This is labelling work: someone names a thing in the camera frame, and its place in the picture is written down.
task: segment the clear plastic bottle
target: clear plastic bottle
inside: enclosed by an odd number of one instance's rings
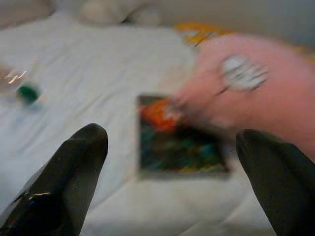
[[[0,94],[15,94],[27,104],[34,103],[39,98],[39,92],[35,86],[26,82],[26,74],[27,71],[16,71],[0,64]]]

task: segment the white bedsheet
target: white bedsheet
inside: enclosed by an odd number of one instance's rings
[[[135,98],[193,54],[172,29],[92,28],[56,14],[0,32],[0,60],[37,69],[43,103],[0,99],[0,212],[75,131],[91,122],[109,153],[81,235],[274,235],[238,162],[229,180],[139,180]]]

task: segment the pink skin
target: pink skin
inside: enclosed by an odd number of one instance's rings
[[[267,81],[251,90],[224,89],[221,62],[243,55],[268,70]],[[294,143],[315,161],[315,73],[281,43],[246,35],[227,35],[201,49],[190,81],[174,96],[176,105],[196,125],[229,130],[247,128],[275,134]]]

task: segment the bed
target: bed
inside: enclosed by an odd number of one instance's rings
[[[172,85],[169,72],[194,59],[173,29],[93,28],[56,13],[1,31],[0,55],[21,70],[35,64],[30,80],[43,94],[33,107],[0,99],[0,212],[94,122],[108,132],[109,153],[82,236],[275,235],[237,159],[227,180],[137,177],[136,96]]]

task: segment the yellow object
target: yellow object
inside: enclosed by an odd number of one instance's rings
[[[288,44],[289,47],[293,48],[294,51],[301,54],[308,62],[312,65],[315,64],[315,49],[306,46],[296,46]]]
[[[219,27],[203,23],[180,23],[174,25],[174,30],[178,31],[185,43],[197,46],[213,37],[223,34],[232,33]]]

